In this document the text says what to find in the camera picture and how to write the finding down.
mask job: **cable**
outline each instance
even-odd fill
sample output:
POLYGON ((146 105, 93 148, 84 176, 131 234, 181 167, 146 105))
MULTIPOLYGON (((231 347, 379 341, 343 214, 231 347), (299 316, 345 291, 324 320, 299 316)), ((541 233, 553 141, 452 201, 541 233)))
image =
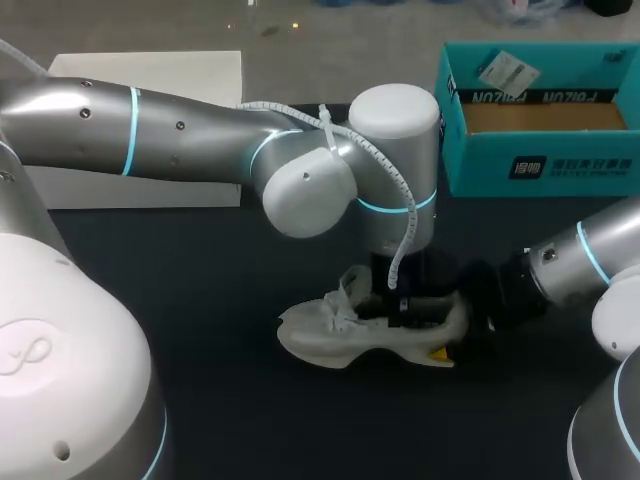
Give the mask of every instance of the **cable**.
MULTIPOLYGON (((302 113, 294 108, 289 107, 288 105, 283 105, 281 103, 249 102, 238 105, 236 108, 240 110, 271 110, 274 112, 282 113, 289 117, 293 117, 296 120, 304 122, 320 130, 325 127, 325 123, 321 120, 313 118, 310 115, 302 113)), ((346 127, 341 127, 334 124, 331 124, 330 127, 333 133, 348 138, 360 148, 369 153, 369 155, 371 155, 375 159, 375 161, 378 162, 378 164, 389 174, 391 180, 393 180, 393 182, 396 184, 405 200, 407 212, 409 215, 407 229, 404 233, 402 241, 400 242, 400 245, 398 246, 398 250, 393 257, 393 260, 391 261, 391 266, 389 267, 389 276, 387 278, 387 286, 389 287, 389 290, 395 290, 398 286, 398 270, 400 268, 400 262, 402 262, 402 259, 411 247, 416 229, 418 228, 418 212, 416 211, 416 202, 413 198, 413 194, 411 193, 409 184, 402 177, 402 174, 393 165, 393 163, 391 163, 391 161, 380 150, 376 148, 374 144, 369 142, 362 135, 359 135, 358 133, 346 127)))
POLYGON ((49 76, 49 72, 46 69, 38 65, 35 60, 29 58, 27 55, 22 53, 13 45, 5 42, 0 38, 0 51, 6 53, 11 58, 13 58, 16 62, 20 63, 27 70, 30 70, 33 74, 38 77, 47 77, 49 76))

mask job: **black tabletop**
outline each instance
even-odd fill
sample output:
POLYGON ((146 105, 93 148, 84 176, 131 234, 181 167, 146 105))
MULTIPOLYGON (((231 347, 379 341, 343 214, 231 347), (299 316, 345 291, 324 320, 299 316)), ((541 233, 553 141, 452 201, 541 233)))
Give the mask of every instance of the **black tabletop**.
MULTIPOLYGON (((454 199, 441 182, 433 244, 462 265, 497 264, 612 201, 454 199)), ((292 240, 250 194, 243 205, 53 213, 79 265, 148 336, 179 480, 569 478, 573 414, 613 370, 592 305, 501 332, 455 369, 383 351, 314 367, 280 346, 277 317, 366 262, 358 212, 292 240)))

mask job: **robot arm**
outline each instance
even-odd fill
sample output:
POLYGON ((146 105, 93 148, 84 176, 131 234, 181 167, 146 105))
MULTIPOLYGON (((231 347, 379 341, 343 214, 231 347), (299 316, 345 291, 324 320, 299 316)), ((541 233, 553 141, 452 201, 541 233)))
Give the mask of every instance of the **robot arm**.
POLYGON ((502 325, 601 295, 602 348, 623 361, 576 412, 567 440, 574 480, 640 477, 640 197, 618 202, 500 268, 502 325))
POLYGON ((422 89, 388 87, 351 112, 382 154, 357 134, 326 148, 324 132, 269 111, 83 79, 0 84, 0 477, 171 478, 144 334, 73 264, 22 165, 239 183, 294 237, 331 228, 357 195, 371 252, 398 256, 408 238, 413 253, 433 233, 439 110, 422 89))

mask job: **gray floor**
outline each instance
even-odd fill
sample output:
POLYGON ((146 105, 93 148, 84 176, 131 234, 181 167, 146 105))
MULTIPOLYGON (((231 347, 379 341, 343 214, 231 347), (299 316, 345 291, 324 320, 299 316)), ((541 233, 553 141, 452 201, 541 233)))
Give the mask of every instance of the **gray floor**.
MULTIPOLYGON (((446 41, 640 37, 637 2, 612 19, 577 8, 540 28, 498 28, 472 1, 327 9, 311 0, 0 0, 0 38, 46 66, 58 53, 242 50, 245 100, 304 103, 346 102, 386 82, 431 87, 446 41)), ((19 74, 0 60, 0 77, 19 74)))

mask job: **teal cardboard box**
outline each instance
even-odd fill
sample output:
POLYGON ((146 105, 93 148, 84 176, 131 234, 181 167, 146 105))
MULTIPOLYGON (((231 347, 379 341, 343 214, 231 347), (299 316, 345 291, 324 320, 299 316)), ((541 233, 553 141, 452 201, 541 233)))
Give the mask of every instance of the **teal cardboard box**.
POLYGON ((639 46, 446 44, 436 98, 452 194, 640 194, 639 46), (471 128, 478 115, 496 125, 471 128))

